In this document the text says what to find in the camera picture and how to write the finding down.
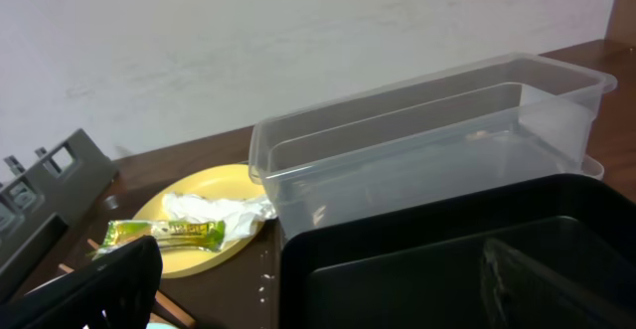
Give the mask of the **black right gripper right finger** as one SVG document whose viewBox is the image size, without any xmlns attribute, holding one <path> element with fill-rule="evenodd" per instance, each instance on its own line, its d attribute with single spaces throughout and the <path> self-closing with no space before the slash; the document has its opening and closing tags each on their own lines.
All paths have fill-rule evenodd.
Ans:
<svg viewBox="0 0 636 329">
<path fill-rule="evenodd" d="M 633 328 L 635 315 L 497 239 L 484 242 L 481 300 L 492 328 Z"/>
</svg>

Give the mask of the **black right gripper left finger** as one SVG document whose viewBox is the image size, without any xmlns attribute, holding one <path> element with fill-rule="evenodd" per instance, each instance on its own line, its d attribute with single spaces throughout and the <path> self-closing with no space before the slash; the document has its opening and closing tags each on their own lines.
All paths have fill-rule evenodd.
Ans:
<svg viewBox="0 0 636 329">
<path fill-rule="evenodd" d="M 162 258 L 145 236 L 1 306 L 1 329 L 144 329 L 155 302 Z"/>
</svg>

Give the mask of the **light blue bowl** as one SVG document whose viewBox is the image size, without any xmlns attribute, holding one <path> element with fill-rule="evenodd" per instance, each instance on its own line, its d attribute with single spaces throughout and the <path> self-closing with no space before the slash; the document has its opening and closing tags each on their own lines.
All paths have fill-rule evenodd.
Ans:
<svg viewBox="0 0 636 329">
<path fill-rule="evenodd" d="M 146 329 L 179 329 L 171 324 L 150 322 L 146 325 Z"/>
</svg>

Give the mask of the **green snack wrapper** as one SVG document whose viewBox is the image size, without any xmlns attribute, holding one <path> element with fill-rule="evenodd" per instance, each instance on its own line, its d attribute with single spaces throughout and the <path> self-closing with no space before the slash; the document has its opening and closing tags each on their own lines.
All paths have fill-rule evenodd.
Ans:
<svg viewBox="0 0 636 329">
<path fill-rule="evenodd" d="M 111 221 L 102 244 L 93 252 L 102 256 L 143 237 L 153 238 L 161 250 L 200 249 L 219 251 L 225 238 L 224 221 Z"/>
</svg>

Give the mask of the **white tissue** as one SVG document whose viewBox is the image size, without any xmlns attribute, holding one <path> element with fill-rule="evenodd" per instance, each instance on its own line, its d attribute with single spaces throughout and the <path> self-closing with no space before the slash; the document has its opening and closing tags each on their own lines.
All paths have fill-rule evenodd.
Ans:
<svg viewBox="0 0 636 329">
<path fill-rule="evenodd" d="M 224 222 L 225 243 L 254 236 L 259 224 L 277 218 L 266 195 L 246 200 L 208 200 L 194 194 L 169 193 L 162 198 L 162 209 L 174 221 Z"/>
</svg>

